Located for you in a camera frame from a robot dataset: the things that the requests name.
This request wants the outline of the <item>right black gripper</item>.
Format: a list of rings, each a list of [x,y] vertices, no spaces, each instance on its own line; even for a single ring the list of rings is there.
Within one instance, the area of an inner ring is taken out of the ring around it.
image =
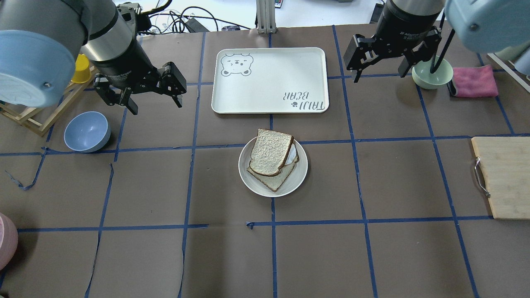
[[[370,38],[355,34],[343,55],[347,70],[358,83],[363,70],[382,59],[403,57],[398,73],[401,77],[419,62],[427,62],[435,55],[441,32],[435,21],[441,4],[385,4]]]

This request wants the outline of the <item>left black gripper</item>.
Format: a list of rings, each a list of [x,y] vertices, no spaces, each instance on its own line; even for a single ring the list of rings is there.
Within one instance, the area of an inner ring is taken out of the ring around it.
[[[106,105],[125,106],[138,115],[138,106],[131,95],[154,92],[170,96],[182,108],[183,94],[187,92],[184,75],[174,62],[155,67],[136,40],[117,57],[101,59],[90,53],[89,60],[99,70],[93,86]]]

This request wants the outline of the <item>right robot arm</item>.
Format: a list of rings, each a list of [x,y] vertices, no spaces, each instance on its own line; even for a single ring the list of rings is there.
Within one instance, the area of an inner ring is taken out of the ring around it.
[[[494,53],[529,40],[528,0],[388,0],[375,34],[353,35],[343,55],[354,82],[382,59],[402,57],[401,77],[419,62],[431,61],[442,39],[435,26],[441,12],[452,35],[475,53]]]

